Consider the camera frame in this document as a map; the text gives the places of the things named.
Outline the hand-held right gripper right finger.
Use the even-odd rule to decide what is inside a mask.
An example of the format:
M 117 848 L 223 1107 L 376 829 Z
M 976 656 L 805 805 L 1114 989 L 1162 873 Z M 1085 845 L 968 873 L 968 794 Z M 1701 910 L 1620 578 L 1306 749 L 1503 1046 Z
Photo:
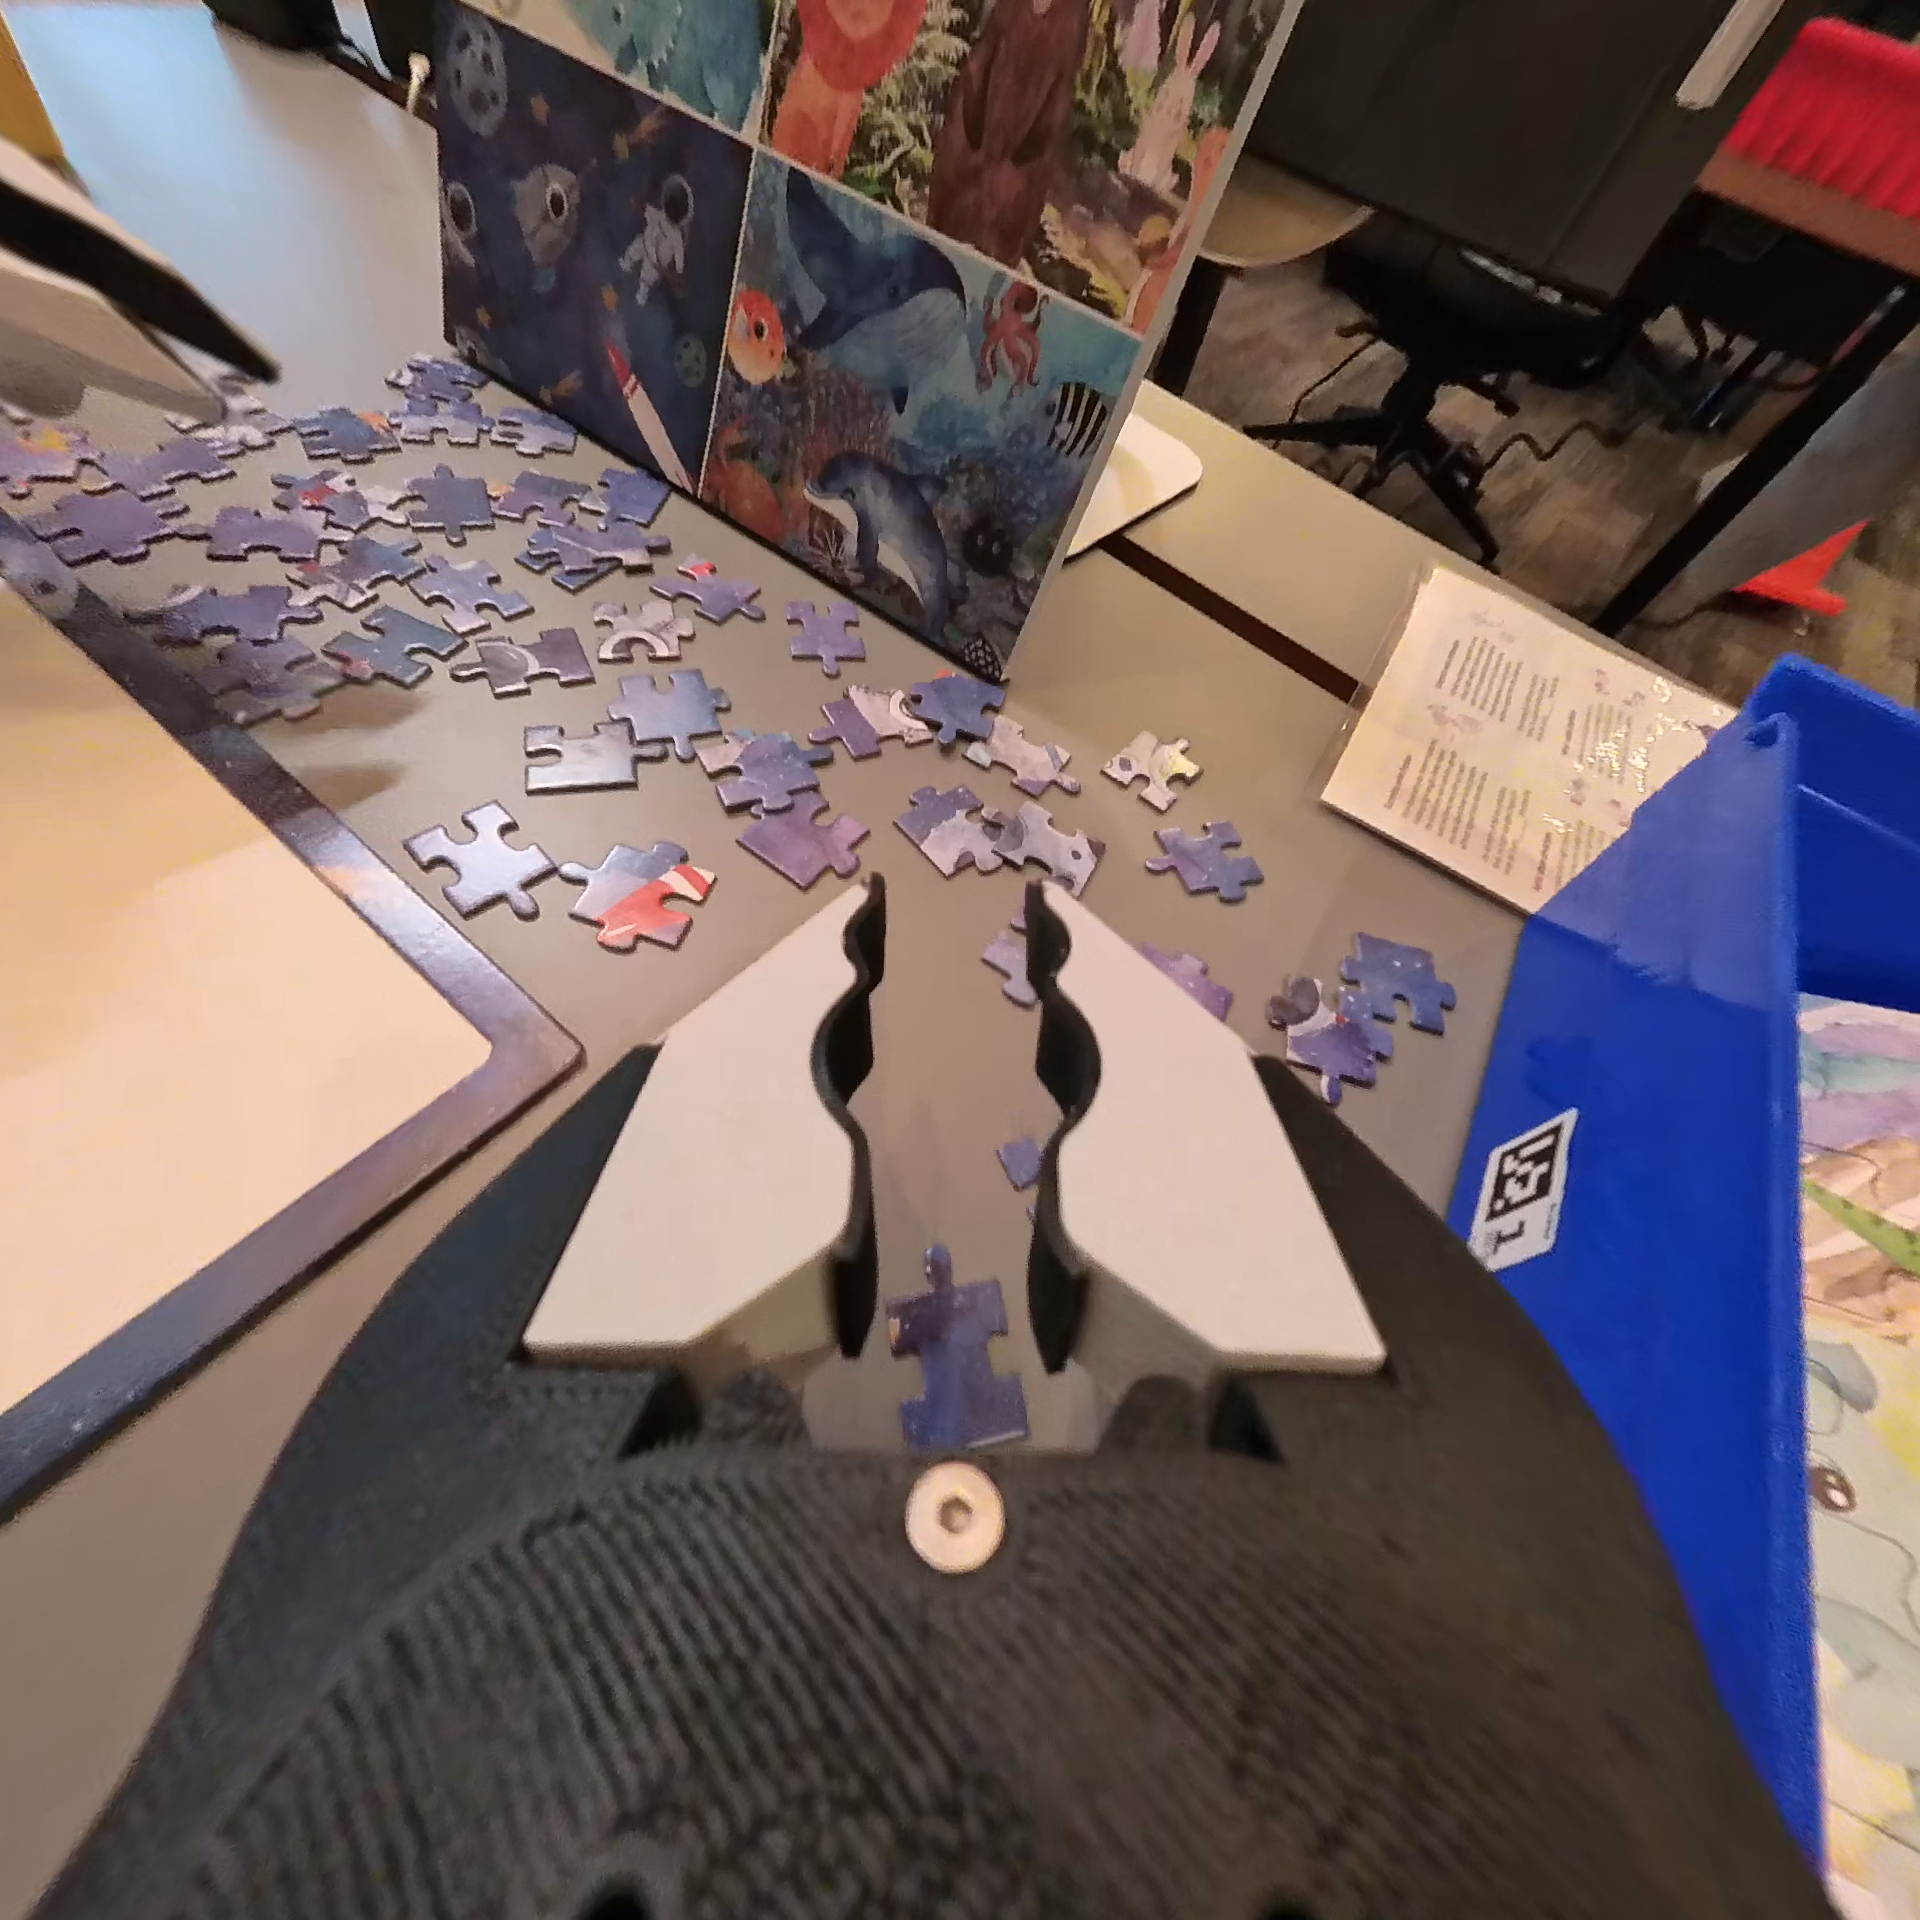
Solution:
M 1146 1377 L 1367 1377 L 1385 1338 L 1268 1085 L 1273 1061 L 1203 1013 L 1061 881 L 1024 893 L 1043 1145 L 1026 1259 L 1041 1363 L 1104 1408 Z

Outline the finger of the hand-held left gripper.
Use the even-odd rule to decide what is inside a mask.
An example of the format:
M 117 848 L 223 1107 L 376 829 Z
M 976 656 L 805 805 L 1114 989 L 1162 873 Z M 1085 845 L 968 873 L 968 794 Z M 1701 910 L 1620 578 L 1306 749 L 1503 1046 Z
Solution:
M 201 373 L 88 286 L 4 280 L 4 405 L 74 416 L 90 392 L 140 400 L 193 425 L 224 417 L 224 397 Z
M 91 352 L 82 336 L 59 327 L 99 309 L 145 339 L 164 336 L 242 376 L 282 376 L 279 358 L 171 261 L 11 139 L 2 142 L 2 256 L 4 298 L 37 302 L 39 309 L 15 309 L 15 314 L 51 344 Z

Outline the blue framed puzzle tray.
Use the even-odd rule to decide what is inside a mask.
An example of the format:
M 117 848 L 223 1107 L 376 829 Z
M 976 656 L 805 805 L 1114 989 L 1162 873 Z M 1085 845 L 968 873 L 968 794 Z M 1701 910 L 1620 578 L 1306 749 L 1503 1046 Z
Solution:
M 585 1050 L 4 517 L 2 1510 Z

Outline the laminated instruction sheet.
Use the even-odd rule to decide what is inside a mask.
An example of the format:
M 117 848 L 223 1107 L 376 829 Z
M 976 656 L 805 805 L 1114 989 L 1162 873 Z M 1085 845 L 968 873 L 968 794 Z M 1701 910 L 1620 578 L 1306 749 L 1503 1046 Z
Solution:
M 1531 913 L 1733 720 L 1733 705 L 1644 657 L 1436 565 L 1322 801 Z

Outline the dinosaur puzzle board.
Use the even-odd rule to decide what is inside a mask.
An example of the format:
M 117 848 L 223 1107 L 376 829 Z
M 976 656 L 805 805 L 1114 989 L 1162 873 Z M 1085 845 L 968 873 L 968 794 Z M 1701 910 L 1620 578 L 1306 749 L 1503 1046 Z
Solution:
M 1803 993 L 1802 1298 L 1821 1839 L 1917 1915 L 1917 1014 Z

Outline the wooden table with black leg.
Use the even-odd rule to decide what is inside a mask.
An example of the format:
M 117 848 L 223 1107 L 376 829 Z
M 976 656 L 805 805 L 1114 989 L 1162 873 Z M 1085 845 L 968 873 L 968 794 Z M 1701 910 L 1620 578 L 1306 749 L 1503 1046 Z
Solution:
M 1690 517 L 1619 587 L 1588 626 L 1619 640 L 1653 602 L 1736 526 L 1805 453 L 1817 431 L 1852 401 L 1868 379 L 1904 346 L 1917 322 L 1917 238 L 1915 221 L 1852 198 L 1778 166 L 1746 155 L 1714 155 L 1701 185 L 1719 201 L 1757 213 L 1833 248 L 1864 256 L 1895 271 L 1892 295 L 1859 336 L 1841 352 L 1832 370 L 1736 461 Z

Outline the dark blue puzzle piece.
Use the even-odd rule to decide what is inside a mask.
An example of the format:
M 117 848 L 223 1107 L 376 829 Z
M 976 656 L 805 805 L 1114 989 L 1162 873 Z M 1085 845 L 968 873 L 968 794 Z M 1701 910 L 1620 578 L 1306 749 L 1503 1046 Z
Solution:
M 923 1286 L 884 1303 L 888 1345 L 922 1367 L 922 1390 L 898 1410 L 909 1451 L 973 1451 L 1028 1438 L 1024 1385 L 1002 1374 L 993 1344 L 1011 1329 L 997 1279 L 959 1282 L 936 1240 L 923 1255 Z

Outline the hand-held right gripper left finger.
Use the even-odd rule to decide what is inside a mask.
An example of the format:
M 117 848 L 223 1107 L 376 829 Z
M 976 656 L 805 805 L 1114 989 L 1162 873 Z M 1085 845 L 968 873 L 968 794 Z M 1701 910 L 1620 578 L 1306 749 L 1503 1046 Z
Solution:
M 644 1057 L 552 1278 L 529 1360 L 664 1363 L 708 1391 L 858 1360 L 877 1305 L 874 1069 L 884 878 L 853 881 Z

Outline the blue plastic bin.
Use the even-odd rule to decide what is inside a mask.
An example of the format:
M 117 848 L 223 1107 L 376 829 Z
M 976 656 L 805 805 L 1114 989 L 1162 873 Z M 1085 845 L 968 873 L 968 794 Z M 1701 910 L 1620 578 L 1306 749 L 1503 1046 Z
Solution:
M 1452 1223 L 1612 1432 L 1829 1877 L 1803 993 L 1915 1013 L 1917 720 L 1789 656 L 1522 929 Z

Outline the black office chair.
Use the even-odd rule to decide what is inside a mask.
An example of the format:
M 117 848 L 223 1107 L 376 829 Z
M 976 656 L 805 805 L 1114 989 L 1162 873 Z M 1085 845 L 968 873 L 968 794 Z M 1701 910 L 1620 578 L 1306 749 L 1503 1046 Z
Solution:
M 1363 453 L 1363 496 L 1399 470 L 1415 472 L 1490 569 L 1499 552 L 1482 511 L 1490 456 L 1437 425 L 1442 390 L 1472 392 L 1511 417 L 1521 408 L 1509 390 L 1514 376 L 1557 390 L 1602 376 L 1626 346 L 1623 314 L 1484 261 L 1389 209 L 1333 241 L 1324 280 L 1359 306 L 1352 333 L 1392 350 L 1399 373 L 1371 406 L 1248 423 L 1247 435 L 1275 447 Z

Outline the red white puzzle piece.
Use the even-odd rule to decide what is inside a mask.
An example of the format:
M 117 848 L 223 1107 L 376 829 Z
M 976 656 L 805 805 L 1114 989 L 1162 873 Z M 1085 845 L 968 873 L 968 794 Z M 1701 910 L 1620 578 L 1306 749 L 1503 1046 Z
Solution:
M 714 870 L 671 841 L 647 848 L 613 843 L 600 861 L 565 861 L 559 873 L 581 889 L 568 913 L 595 926 L 597 944 L 616 952 L 637 944 L 680 949 L 691 926 L 681 903 L 707 899 L 716 885 Z

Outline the grey leaning panel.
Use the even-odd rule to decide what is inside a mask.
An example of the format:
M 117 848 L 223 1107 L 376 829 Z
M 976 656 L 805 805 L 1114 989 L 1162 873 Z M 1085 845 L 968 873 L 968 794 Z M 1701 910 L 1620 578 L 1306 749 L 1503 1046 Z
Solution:
M 1915 456 L 1917 346 L 1909 338 L 1683 573 L 1680 606 L 1704 607 L 1852 520 L 1884 518 L 1915 478 Z

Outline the orange cone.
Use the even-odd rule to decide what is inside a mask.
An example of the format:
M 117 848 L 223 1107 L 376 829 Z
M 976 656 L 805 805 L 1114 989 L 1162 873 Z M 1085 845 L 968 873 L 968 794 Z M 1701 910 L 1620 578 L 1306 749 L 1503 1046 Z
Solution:
M 1833 571 L 1853 550 L 1868 526 L 1871 518 L 1857 518 L 1842 526 L 1836 534 L 1739 582 L 1733 594 L 1745 600 L 1792 607 L 1813 616 L 1845 613 L 1847 595 L 1833 587 Z

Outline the illustrated puzzle box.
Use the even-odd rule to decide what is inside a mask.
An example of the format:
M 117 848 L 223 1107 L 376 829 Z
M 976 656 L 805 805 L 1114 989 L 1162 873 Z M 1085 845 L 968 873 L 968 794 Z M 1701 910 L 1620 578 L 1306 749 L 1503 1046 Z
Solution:
M 435 5 L 450 343 L 983 679 L 1301 5 Z

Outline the scatter of purple puzzle pieces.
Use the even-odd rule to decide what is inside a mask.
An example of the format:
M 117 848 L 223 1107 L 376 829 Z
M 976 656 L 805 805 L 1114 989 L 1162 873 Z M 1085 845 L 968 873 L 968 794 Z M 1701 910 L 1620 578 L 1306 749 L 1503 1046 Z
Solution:
M 208 695 L 595 1057 L 656 1040 L 853 881 L 884 878 L 876 1066 L 855 1097 L 888 1215 L 1024 1223 L 993 1151 L 1058 1118 L 1018 1002 L 1028 881 L 1081 885 L 1128 944 L 1209 965 L 1229 1024 L 1359 933 L 1424 946 L 1448 1033 L 1378 1026 L 1383 1090 L 1337 1113 L 1410 1184 L 1452 1184 L 1514 928 L 1313 794 L 1347 710 L 1170 590 L 1075 560 L 1007 688 L 602 453 L 411 446 L 299 456 L 266 414 L 168 440 L 161 490 L 4 496 L 157 659 Z M 716 873 L 680 949 L 609 950 L 565 861 L 680 843 Z

